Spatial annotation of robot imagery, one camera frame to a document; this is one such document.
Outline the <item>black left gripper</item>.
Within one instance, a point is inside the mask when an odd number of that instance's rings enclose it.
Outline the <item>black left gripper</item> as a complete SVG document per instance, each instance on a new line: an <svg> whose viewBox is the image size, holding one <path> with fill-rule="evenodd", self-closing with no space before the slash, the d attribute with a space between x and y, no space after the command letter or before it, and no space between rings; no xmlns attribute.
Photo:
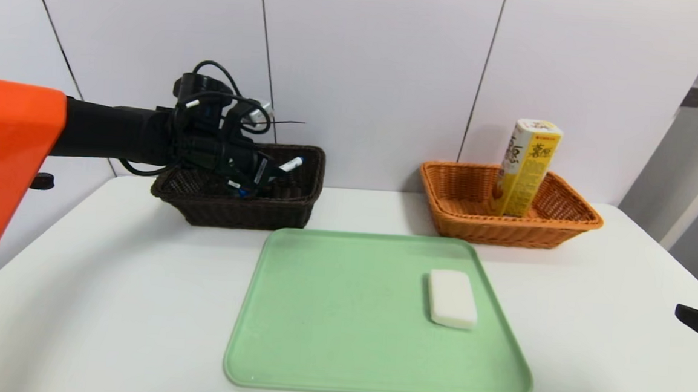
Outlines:
<svg viewBox="0 0 698 392"><path fill-rule="evenodd" d="M276 167L272 158L254 143L225 143L222 147L221 176L235 189L258 190L289 174Z"/></svg>

